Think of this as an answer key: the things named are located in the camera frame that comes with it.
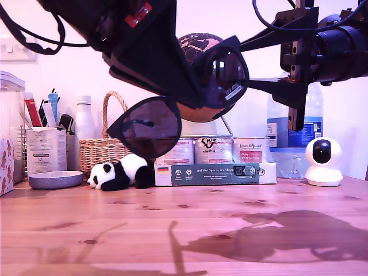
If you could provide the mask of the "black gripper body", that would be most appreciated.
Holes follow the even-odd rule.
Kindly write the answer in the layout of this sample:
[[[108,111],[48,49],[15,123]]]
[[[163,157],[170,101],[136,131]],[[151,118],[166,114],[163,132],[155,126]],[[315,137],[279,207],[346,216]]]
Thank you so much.
[[[289,73],[295,87],[292,94],[296,105],[289,105],[288,129],[304,127],[309,85],[320,82],[325,86],[351,78],[353,37],[346,27],[318,32],[281,44],[281,68]]]

